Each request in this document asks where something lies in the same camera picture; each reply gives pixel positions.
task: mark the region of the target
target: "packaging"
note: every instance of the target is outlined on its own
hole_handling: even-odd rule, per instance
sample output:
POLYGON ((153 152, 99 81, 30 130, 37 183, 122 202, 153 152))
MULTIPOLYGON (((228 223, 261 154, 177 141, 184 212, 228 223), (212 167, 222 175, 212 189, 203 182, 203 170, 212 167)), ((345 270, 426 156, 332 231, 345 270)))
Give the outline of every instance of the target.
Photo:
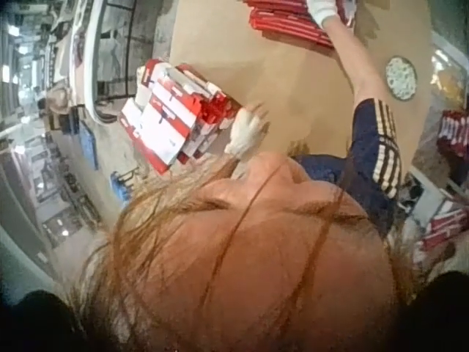
MULTIPOLYGON (((306 0, 244 0, 252 7, 250 25, 260 30, 265 37, 280 39, 285 34, 333 48, 326 33, 313 21, 306 6, 306 0)), ((342 22, 355 30, 356 0, 337 0, 342 22)))
POLYGON ((163 174, 176 160, 200 158, 220 131, 231 126, 240 104, 190 65, 159 59, 145 65, 136 99, 119 121, 154 169, 163 174))

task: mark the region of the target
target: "hair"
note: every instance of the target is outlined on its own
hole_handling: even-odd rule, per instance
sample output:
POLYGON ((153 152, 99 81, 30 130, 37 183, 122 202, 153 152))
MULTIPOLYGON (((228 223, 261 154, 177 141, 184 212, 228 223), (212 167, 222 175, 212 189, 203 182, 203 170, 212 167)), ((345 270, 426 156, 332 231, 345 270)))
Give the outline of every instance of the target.
MULTIPOLYGON (((198 346, 173 326, 158 317, 154 308, 143 299, 141 288, 149 279, 150 268, 159 258, 163 247, 177 231, 178 216, 194 211, 217 209, 213 203, 199 204, 190 198, 192 193, 215 177, 229 177, 234 167, 232 161, 221 166, 203 167, 200 175, 185 174, 162 182, 148 180, 135 193, 132 202, 123 210, 115 228, 106 242, 88 259, 80 282, 70 294, 70 303, 78 319, 88 351, 207 351, 210 346, 198 346)), ((315 216, 324 220, 315 244, 310 248, 300 281, 291 294, 279 302, 273 322, 262 322, 262 336, 253 351, 303 351, 307 331, 290 326, 292 314, 298 310, 302 297, 311 294, 317 259, 328 238, 332 224, 360 227, 370 231, 365 216, 345 216, 339 211, 344 191, 338 191, 334 201, 317 209, 315 216)), ((234 235, 248 215, 248 206, 236 225, 226 233, 220 246, 210 279, 205 284, 204 295, 197 312, 201 312, 213 290, 214 279, 223 265, 234 235)), ((383 244, 388 250, 393 270, 395 290, 401 304, 407 303, 415 293, 407 247, 399 235, 393 246, 383 244)), ((237 350, 227 346, 227 350, 237 350)))

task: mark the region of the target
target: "brown cardboard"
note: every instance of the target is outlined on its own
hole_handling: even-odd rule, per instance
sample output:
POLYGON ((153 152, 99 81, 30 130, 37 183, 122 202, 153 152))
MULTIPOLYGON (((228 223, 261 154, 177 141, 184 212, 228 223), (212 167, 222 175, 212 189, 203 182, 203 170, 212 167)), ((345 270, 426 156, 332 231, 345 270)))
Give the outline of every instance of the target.
MULTIPOLYGON (((335 54, 268 40, 249 26, 249 11, 235 0, 181 0, 171 63, 193 65, 241 103, 264 101, 271 125, 261 150, 286 152, 292 142, 302 141, 310 153, 344 156, 351 142, 352 90, 335 54)), ((383 75, 393 55, 416 66, 416 96, 407 103, 390 98, 407 170, 429 109, 432 46, 426 0, 362 2, 356 32, 383 75)))

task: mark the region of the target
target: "jacket sleeve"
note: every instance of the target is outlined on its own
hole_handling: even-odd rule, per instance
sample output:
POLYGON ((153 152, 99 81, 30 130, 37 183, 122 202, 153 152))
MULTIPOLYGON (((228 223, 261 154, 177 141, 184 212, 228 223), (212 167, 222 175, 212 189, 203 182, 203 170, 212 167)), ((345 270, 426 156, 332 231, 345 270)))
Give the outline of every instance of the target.
POLYGON ((396 198, 401 182, 401 158, 389 105, 378 99, 366 99, 358 104, 349 157, 363 179, 376 183, 387 198, 396 198))

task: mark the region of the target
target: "white glove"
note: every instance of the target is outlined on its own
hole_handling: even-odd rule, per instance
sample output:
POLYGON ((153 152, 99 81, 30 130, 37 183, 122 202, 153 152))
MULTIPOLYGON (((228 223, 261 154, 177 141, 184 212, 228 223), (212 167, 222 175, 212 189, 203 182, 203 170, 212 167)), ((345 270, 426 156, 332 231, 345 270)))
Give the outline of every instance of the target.
POLYGON ((326 18, 338 16, 336 0, 306 0, 306 3, 309 14, 322 29, 322 22, 326 18))
POLYGON ((225 147, 225 153, 241 159, 253 150, 264 139, 269 123, 264 121, 267 112, 262 111, 262 105, 241 108, 237 113, 230 134, 230 143, 225 147))

